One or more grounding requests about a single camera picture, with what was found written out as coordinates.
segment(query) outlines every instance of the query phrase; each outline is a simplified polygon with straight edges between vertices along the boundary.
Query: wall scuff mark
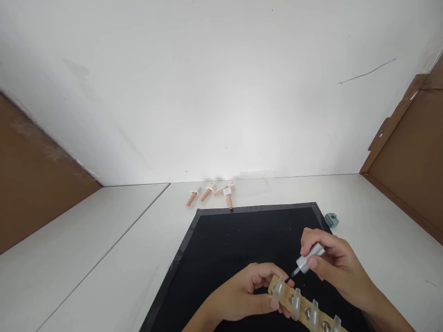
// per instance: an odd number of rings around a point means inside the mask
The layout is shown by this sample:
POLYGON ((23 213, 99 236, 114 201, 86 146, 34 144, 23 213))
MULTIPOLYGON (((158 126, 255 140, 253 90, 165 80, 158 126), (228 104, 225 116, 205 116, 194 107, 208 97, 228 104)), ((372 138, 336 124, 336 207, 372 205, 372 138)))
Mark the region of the wall scuff mark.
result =
POLYGON ((346 83, 346 82, 352 81, 353 79, 356 79, 356 78, 360 78, 360 77, 363 77, 363 76, 369 75, 369 74, 375 72, 377 69, 380 69, 380 68, 383 67, 384 65, 387 65, 388 63, 391 63, 392 61, 395 61, 395 60, 396 60, 396 59, 392 59, 391 61, 388 61, 388 62, 386 62, 386 63, 384 63, 384 64, 378 66, 376 69, 371 70, 370 72, 367 72, 366 74, 363 74, 363 75, 359 75, 359 76, 356 76, 356 77, 350 78, 350 79, 348 79, 348 80, 346 80, 346 81, 342 81, 342 82, 339 82, 339 83, 337 83, 337 84, 344 84, 344 83, 346 83))

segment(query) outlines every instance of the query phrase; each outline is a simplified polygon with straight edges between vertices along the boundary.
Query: cardboard panel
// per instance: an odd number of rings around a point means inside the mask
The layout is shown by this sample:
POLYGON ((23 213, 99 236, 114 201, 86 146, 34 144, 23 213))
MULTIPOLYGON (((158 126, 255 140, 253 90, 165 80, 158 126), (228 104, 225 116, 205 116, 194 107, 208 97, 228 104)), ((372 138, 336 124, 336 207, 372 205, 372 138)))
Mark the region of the cardboard panel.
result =
POLYGON ((0 94, 0 254, 101 187, 0 94))
POLYGON ((439 233, 443 233, 442 147, 443 90, 421 90, 368 171, 439 233))

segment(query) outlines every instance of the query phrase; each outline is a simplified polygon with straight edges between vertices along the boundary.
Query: wooden stick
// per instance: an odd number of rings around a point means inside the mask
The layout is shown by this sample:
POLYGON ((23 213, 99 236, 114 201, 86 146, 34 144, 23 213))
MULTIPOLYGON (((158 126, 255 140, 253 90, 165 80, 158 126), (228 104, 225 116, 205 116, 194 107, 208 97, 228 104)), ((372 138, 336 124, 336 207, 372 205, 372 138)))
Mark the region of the wooden stick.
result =
POLYGON ((192 201, 194 200, 195 196, 197 196, 197 193, 192 193, 191 197, 189 197, 188 203, 186 203, 186 207, 190 207, 192 204, 192 201))
POLYGON ((215 192, 214 193, 214 196, 218 196, 218 195, 220 195, 220 194, 223 194, 223 189, 226 189, 228 186, 226 186, 226 187, 224 187, 224 188, 221 188, 219 191, 217 191, 217 192, 215 192))
POLYGON ((232 210, 232 200, 231 195, 226 195, 227 205, 229 206, 229 210, 232 210))
POLYGON ((206 189, 206 192, 203 194, 202 198, 200 198, 200 202, 203 203, 204 199, 208 197, 209 193, 211 192, 211 189, 206 189))

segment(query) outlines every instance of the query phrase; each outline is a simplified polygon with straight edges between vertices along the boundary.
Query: nail tip practice stick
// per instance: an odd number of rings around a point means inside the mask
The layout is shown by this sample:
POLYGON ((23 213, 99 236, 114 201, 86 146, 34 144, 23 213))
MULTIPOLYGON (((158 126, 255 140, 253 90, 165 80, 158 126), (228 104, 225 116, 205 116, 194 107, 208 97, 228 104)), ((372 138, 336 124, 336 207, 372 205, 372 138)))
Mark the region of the nail tip practice stick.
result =
POLYGON ((227 205, 229 207, 229 210, 232 210, 232 190, 234 190, 234 182, 231 182, 230 184, 227 185, 227 188, 223 189, 223 195, 225 196, 226 200, 227 200, 227 205))
POLYGON ((218 195, 223 194, 223 189, 225 189, 225 188, 227 188, 227 186, 225 186, 225 187, 221 188, 219 191, 215 192, 214 196, 218 196, 218 195))
POLYGON ((209 186, 206 187, 206 192, 204 193, 204 195, 202 196, 202 198, 200 198, 200 203, 203 203, 203 201, 206 199, 206 197, 208 197, 208 195, 209 195, 211 192, 214 192, 215 188, 216 188, 216 184, 215 184, 214 182, 211 182, 211 183, 209 184, 209 186))
POLYGON ((188 203, 186 203, 186 207, 190 207, 194 198, 202 192, 201 187, 197 187, 195 190, 191 190, 191 197, 189 197, 188 203))

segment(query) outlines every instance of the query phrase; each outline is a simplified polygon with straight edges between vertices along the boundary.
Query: fingernail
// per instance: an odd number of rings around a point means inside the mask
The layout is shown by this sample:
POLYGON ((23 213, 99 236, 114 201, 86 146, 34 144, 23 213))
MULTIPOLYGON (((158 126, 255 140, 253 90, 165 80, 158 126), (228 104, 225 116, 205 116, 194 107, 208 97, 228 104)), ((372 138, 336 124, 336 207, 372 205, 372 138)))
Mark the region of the fingernail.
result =
POLYGON ((278 309, 278 301, 277 300, 274 300, 274 299, 271 300, 271 309, 274 311, 276 311, 278 309))
POLYGON ((314 257, 310 257, 308 261, 308 266, 310 269, 314 269, 317 267, 317 260, 314 257))

